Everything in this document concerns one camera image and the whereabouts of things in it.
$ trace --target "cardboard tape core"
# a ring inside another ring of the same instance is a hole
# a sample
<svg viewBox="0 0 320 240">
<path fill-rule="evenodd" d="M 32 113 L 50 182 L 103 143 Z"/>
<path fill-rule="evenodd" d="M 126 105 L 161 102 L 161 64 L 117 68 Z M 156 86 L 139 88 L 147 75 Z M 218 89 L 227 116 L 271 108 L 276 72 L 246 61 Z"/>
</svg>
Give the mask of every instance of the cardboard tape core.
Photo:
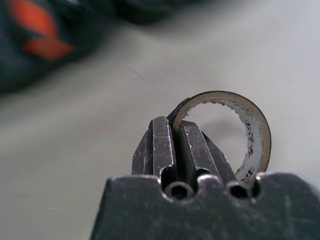
<svg viewBox="0 0 320 240">
<path fill-rule="evenodd" d="M 244 124 L 247 136 L 247 152 L 242 165 L 236 171 L 238 181 L 248 184 L 259 172 L 268 168 L 271 154 L 271 132 L 262 111 L 247 98 L 228 91 L 208 91 L 188 98 L 178 111 L 172 125 L 177 133 L 188 112 L 199 104 L 221 104 L 234 110 Z"/>
</svg>

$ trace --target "table surface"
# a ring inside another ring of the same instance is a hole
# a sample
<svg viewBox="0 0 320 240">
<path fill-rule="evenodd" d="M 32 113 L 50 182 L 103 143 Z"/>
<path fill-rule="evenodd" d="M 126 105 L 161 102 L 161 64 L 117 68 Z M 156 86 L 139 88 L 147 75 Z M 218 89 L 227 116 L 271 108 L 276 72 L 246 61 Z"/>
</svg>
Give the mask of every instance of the table surface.
<svg viewBox="0 0 320 240">
<path fill-rule="evenodd" d="M 106 179 L 130 173 L 149 121 L 205 91 L 256 103 L 272 133 L 268 170 L 320 187 L 319 13 L 317 0 L 231 0 L 123 23 L 98 52 L 7 96 L 1 239 L 87 240 Z M 206 104 L 189 119 L 240 165 L 247 140 L 234 112 Z"/>
</svg>

